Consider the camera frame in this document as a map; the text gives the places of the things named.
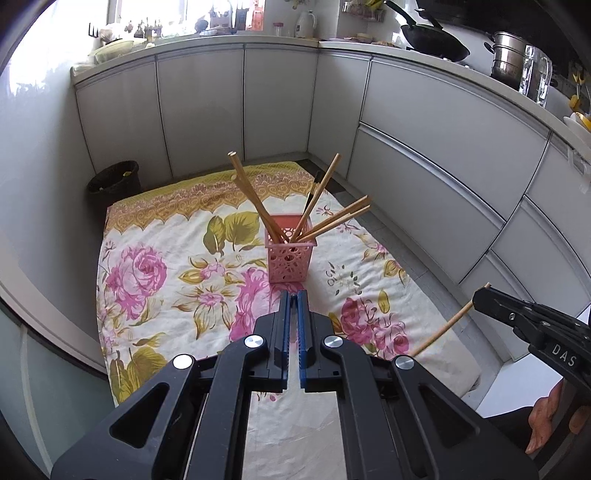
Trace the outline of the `person right hand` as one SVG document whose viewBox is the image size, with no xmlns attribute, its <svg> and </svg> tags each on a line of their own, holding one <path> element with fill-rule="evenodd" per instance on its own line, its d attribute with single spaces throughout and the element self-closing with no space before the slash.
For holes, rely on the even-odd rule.
<svg viewBox="0 0 591 480">
<path fill-rule="evenodd" d="M 527 454 L 533 454 L 542 448 L 549 440 L 552 433 L 552 420 L 560 406 L 560 399 L 564 381 L 560 380 L 547 397 L 536 401 L 529 415 L 528 422 L 532 429 L 530 442 L 525 450 Z M 569 430 L 573 435 L 578 435 L 584 428 L 590 417 L 590 407 L 581 406 L 571 417 Z"/>
</svg>

